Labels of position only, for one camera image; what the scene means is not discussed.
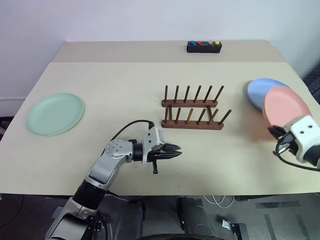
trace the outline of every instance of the floor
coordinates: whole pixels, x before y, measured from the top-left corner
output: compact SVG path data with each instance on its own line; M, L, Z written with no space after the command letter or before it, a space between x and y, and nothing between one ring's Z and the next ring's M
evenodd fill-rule
M314 99L320 104L320 61L303 81Z
M146 219L143 235L183 233L176 213L179 196L147 196L141 199L146 204ZM320 239L320 197L313 193L275 195L249 201L234 201L225 209L208 203L201 196L203 207L215 231L215 236L225 240L237 238L225 228L220 220L246 224L250 240L319 240ZM226 204L232 199L226 197ZM39 195L4 194L0 200L0 226L14 218L5 227L0 227L0 240L32 239L42 240L58 206L67 201L62 197L48 198ZM108 214L114 228L121 209L127 201L106 196L100 211Z

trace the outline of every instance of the white wall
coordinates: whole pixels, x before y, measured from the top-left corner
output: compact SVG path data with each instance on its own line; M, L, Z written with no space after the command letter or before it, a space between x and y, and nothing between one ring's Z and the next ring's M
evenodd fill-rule
M319 12L320 0L1 0L0 116L63 41L263 39L303 77L320 58Z

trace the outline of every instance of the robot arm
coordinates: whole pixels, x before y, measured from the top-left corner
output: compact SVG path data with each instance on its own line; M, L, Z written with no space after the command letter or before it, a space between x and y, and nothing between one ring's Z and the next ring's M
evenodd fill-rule
M98 206L120 167L132 161L152 162L153 173L158 173L156 159L176 157L181 154L176 151L178 149L180 148L176 145L165 144L163 133L155 126L144 134L142 143L137 143L136 140L111 140L74 196L54 220L44 239L82 240L85 239L84 236L92 236L93 227L90 227L90 222L98 215Z
M310 115L300 116L288 122L283 128L272 126L270 133L277 139L274 154L284 163L312 171L320 172L320 128ZM310 163L307 167L288 162L281 153L289 150L301 163Z

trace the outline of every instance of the mint green plate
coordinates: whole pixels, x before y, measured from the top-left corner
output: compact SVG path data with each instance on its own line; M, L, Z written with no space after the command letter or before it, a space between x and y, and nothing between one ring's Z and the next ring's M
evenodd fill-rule
M54 136L72 129L84 112L82 100L71 93L57 93L38 101L26 117L35 135Z

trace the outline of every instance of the blue plate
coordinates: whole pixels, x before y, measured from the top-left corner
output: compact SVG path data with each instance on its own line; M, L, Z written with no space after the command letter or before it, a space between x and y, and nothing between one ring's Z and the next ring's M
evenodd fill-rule
M284 83L271 78L257 78L249 83L247 93L250 102L260 111L270 89L276 86L288 87Z

